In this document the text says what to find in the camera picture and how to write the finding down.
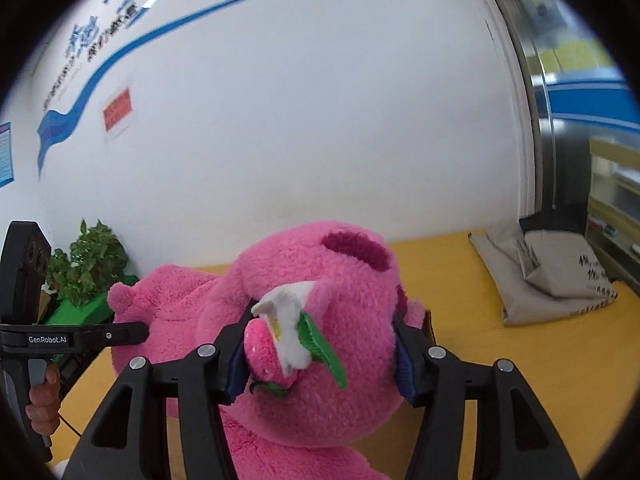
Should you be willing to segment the person's left hand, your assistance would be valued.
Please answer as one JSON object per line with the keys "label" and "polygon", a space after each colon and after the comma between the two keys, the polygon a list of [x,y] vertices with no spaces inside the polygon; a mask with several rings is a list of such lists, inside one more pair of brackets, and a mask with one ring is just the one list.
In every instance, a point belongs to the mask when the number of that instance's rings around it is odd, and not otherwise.
{"label": "person's left hand", "polygon": [[60,373],[54,364],[49,364],[44,382],[29,391],[30,403],[25,412],[36,434],[50,437],[60,426]]}

